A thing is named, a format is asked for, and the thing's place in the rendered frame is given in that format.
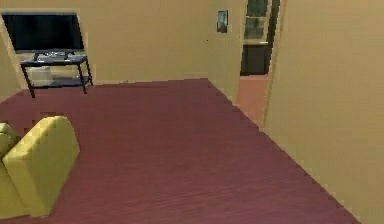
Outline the pale box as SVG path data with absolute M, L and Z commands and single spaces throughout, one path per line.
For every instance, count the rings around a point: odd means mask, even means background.
M 54 82 L 53 74 L 48 66 L 28 68 L 27 74 L 33 86 L 47 86 Z

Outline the small framed wall picture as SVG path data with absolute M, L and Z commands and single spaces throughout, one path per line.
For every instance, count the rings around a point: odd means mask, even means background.
M 219 10 L 217 13 L 217 32 L 226 33 L 228 30 L 228 11 Z

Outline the yellow sofa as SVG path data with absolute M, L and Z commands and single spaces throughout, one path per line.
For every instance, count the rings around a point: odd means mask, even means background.
M 49 215 L 79 152 L 64 116 L 43 118 L 23 136 L 0 123 L 0 220 Z

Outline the black television stand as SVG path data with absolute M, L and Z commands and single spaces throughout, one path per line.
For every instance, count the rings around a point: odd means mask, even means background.
M 28 76 L 28 68 L 40 68 L 40 67 L 64 67 L 75 65 L 78 70 L 78 76 L 62 77 L 53 81 L 47 85 L 34 85 Z M 36 89 L 50 89 L 50 88 L 67 88 L 67 87 L 81 87 L 83 93 L 87 93 L 87 86 L 93 85 L 93 76 L 91 73 L 88 57 L 86 55 L 66 55 L 63 57 L 47 57 L 45 59 L 38 58 L 38 53 L 33 58 L 23 60 L 20 62 L 20 68 L 22 70 L 24 79 L 27 83 L 29 93 L 32 98 L 35 97 Z

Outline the black television set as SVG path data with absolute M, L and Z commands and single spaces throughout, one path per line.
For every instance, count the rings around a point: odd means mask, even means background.
M 1 16 L 17 54 L 85 49 L 74 12 L 6 11 Z

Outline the dark cabinet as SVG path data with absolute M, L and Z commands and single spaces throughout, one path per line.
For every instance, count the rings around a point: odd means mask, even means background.
M 266 75 L 269 69 L 270 47 L 268 45 L 244 45 L 241 60 L 242 76 Z

